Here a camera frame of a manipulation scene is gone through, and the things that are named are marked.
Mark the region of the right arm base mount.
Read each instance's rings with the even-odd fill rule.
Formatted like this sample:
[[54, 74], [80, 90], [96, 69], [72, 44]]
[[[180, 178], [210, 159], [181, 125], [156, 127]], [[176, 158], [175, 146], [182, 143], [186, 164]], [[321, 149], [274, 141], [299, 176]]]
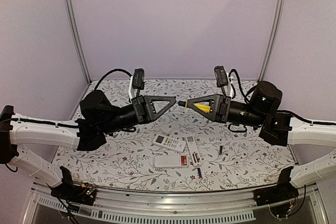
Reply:
[[277, 219], [288, 218], [297, 205], [298, 189], [290, 183], [256, 189], [253, 199], [257, 206], [268, 206], [270, 213]]

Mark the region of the white remote with display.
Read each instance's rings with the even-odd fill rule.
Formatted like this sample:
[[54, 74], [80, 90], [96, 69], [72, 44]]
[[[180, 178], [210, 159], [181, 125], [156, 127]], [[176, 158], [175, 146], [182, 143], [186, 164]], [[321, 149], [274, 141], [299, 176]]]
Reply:
[[186, 146], [185, 141], [171, 138], [165, 135], [156, 135], [152, 141], [152, 144], [176, 152], [183, 152]]

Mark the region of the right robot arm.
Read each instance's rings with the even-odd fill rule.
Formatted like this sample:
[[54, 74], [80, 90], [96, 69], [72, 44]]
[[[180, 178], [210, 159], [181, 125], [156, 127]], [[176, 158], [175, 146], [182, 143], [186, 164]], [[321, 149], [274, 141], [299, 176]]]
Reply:
[[[308, 120], [285, 110], [279, 110], [282, 92], [272, 83], [262, 81], [252, 89], [250, 100], [237, 102], [224, 94], [208, 95], [179, 102], [208, 120], [251, 126], [259, 129], [259, 137], [270, 145], [312, 144], [335, 147], [335, 122]], [[277, 185], [271, 190], [276, 201], [291, 194], [292, 187], [335, 175], [335, 151], [304, 165], [289, 166], [280, 172]]]

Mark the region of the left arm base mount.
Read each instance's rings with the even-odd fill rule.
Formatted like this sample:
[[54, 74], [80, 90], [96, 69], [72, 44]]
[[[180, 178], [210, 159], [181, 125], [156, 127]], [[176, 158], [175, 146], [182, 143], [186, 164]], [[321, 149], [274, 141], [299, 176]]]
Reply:
[[93, 206], [97, 195], [97, 188], [88, 183], [84, 183], [84, 186], [62, 183], [57, 187], [51, 188], [51, 195], [67, 202]]

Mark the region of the yellow pry tool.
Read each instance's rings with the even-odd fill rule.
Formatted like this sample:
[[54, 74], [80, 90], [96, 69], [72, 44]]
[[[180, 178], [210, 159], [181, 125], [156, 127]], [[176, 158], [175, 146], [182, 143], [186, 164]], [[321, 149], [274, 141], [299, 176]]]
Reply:
[[[190, 108], [190, 106], [187, 104], [186, 101], [179, 101], [178, 105], [182, 106], [184, 108]], [[193, 105], [196, 108], [198, 108], [199, 110], [203, 111], [204, 113], [210, 113], [210, 111], [211, 111], [211, 106], [210, 105], [205, 105], [205, 104], [200, 104], [200, 103], [194, 103]]]

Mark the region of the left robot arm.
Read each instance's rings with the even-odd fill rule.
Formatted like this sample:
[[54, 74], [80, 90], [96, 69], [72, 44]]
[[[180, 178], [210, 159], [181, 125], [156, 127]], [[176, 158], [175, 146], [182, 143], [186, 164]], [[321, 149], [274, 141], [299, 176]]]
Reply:
[[118, 107], [101, 90], [94, 90], [80, 102], [83, 118], [75, 121], [30, 118], [15, 113], [14, 107], [7, 105], [1, 112], [1, 164], [21, 168], [50, 187], [57, 187], [67, 200], [73, 200], [78, 188], [72, 182], [70, 171], [44, 160], [26, 144], [94, 151], [107, 142], [107, 135], [152, 123], [175, 103], [175, 97], [140, 95], [132, 98], [130, 104]]

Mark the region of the slim white remote control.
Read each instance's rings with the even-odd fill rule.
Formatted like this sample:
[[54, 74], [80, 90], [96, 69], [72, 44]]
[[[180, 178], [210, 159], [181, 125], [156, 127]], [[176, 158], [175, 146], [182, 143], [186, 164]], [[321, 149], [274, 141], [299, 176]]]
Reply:
[[186, 143], [188, 145], [188, 149], [190, 152], [190, 156], [192, 159], [193, 166], [196, 168], [201, 167], [202, 165], [202, 158], [199, 153], [198, 147], [196, 145], [196, 141], [192, 136], [187, 136], [186, 137]]

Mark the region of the black-faced white remote control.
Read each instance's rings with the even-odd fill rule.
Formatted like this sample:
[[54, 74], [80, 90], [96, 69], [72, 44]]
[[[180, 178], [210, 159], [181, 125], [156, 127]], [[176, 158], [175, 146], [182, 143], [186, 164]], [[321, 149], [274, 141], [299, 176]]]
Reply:
[[188, 165], [181, 166], [180, 156], [185, 156], [185, 155], [157, 156], [154, 158], [154, 167], [155, 168], [186, 168], [188, 167]]

